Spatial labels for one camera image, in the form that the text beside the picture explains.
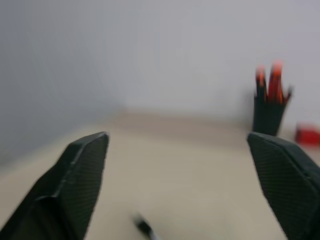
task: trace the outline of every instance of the textured rubber pad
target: textured rubber pad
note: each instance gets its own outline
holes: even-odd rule
[[[262,133],[247,141],[261,189],[289,240],[320,238],[320,168],[295,144]]]
[[[12,214],[0,240],[83,240],[99,195],[108,144],[105,132],[70,143]]]

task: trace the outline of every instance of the black pen holder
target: black pen holder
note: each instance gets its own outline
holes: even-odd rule
[[[255,97],[252,131],[276,136],[286,106],[287,103],[264,102]]]

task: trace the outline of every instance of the white wall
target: white wall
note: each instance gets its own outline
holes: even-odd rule
[[[103,7],[0,1],[0,165],[121,111]]]
[[[320,124],[315,0],[108,0],[105,29],[127,106],[246,120],[255,68],[283,60],[285,123]]]

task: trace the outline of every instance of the red object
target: red object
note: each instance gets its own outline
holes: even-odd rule
[[[301,145],[318,146],[320,144],[320,133],[312,126],[298,126],[295,141]]]

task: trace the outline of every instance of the pen holder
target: pen holder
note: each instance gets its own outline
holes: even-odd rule
[[[287,103],[264,102],[255,97],[252,131],[276,136],[286,106]]]

